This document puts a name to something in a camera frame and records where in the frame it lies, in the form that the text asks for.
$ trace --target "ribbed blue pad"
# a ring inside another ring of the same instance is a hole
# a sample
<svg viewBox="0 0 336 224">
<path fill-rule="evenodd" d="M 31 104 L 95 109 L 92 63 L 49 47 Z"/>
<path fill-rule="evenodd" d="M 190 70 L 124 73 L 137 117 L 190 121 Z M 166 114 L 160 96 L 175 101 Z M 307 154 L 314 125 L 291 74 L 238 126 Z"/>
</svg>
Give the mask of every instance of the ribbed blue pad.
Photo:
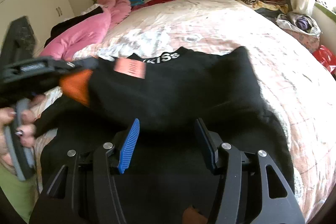
<svg viewBox="0 0 336 224">
<path fill-rule="evenodd" d="M 120 174 L 123 174 L 125 170 L 129 167 L 133 151 L 139 137 L 139 131 L 140 122 L 138 119 L 135 119 L 131 130 L 128 132 L 126 140 L 120 150 L 120 160 L 118 165 L 118 170 Z"/>
</svg>

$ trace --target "metal screw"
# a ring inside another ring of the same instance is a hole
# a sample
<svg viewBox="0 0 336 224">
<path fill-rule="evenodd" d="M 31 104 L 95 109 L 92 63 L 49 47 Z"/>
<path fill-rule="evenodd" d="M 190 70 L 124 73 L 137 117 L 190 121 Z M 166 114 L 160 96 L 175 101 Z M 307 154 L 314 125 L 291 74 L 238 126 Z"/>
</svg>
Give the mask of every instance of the metal screw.
<svg viewBox="0 0 336 224">
<path fill-rule="evenodd" d="M 223 149 L 229 150 L 229 149 L 231 149 L 231 147 L 232 146 L 229 143 L 222 143 L 222 148 Z"/>
<path fill-rule="evenodd" d="M 266 157 L 267 156 L 267 153 L 264 150 L 259 150 L 258 154 L 259 154 L 260 157 Z"/>
<path fill-rule="evenodd" d="M 103 147 L 105 149 L 111 149 L 113 147 L 113 144 L 112 143 L 104 143 Z"/>
<path fill-rule="evenodd" d="M 75 64 L 73 64 L 73 63 L 71 63 L 71 62 L 67 62 L 67 65 L 68 65 L 69 67 L 72 67 L 72 68 L 76 67 Z"/>
<path fill-rule="evenodd" d="M 73 157 L 74 155 L 76 155 L 76 150 L 71 149 L 71 150 L 68 151 L 68 156 L 69 157 Z"/>
</svg>

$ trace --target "bedsheet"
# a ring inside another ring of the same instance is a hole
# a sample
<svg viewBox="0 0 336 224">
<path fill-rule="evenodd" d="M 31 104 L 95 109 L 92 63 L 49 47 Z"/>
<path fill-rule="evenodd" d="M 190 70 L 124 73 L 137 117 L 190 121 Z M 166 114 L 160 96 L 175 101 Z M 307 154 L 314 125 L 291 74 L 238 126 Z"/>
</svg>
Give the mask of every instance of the bedsheet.
<svg viewBox="0 0 336 224">
<path fill-rule="evenodd" d="M 127 57 L 134 52 L 149 58 L 181 46 L 221 55 L 239 46 L 248 49 L 261 95 L 285 131 L 295 197 L 307 222 L 336 181 L 336 82 L 307 49 L 272 22 L 235 0 L 176 0 L 132 12 L 108 31 L 102 44 L 90 45 L 74 58 Z M 59 88 L 50 91 L 36 113 L 60 95 Z M 37 162 L 53 134 L 38 139 Z"/>
</svg>

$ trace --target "pink tag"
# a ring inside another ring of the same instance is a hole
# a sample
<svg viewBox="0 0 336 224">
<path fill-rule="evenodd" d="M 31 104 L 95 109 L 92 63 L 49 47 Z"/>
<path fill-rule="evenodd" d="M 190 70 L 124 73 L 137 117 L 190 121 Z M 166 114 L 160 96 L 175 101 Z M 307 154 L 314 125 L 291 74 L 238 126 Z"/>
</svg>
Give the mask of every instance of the pink tag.
<svg viewBox="0 0 336 224">
<path fill-rule="evenodd" d="M 118 58 L 114 70 L 129 76 L 145 79 L 146 63 L 129 58 Z"/>
</svg>

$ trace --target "green folded cloth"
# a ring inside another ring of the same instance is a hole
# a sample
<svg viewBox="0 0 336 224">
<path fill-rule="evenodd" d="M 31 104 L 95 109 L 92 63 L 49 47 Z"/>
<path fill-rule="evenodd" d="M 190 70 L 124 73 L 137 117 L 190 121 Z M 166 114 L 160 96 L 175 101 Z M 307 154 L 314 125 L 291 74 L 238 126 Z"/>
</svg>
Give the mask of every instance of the green folded cloth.
<svg viewBox="0 0 336 224">
<path fill-rule="evenodd" d="M 0 164 L 1 189 L 17 213 L 27 223 L 34 208 L 35 179 L 32 177 L 27 181 L 19 181 L 15 175 Z"/>
</svg>

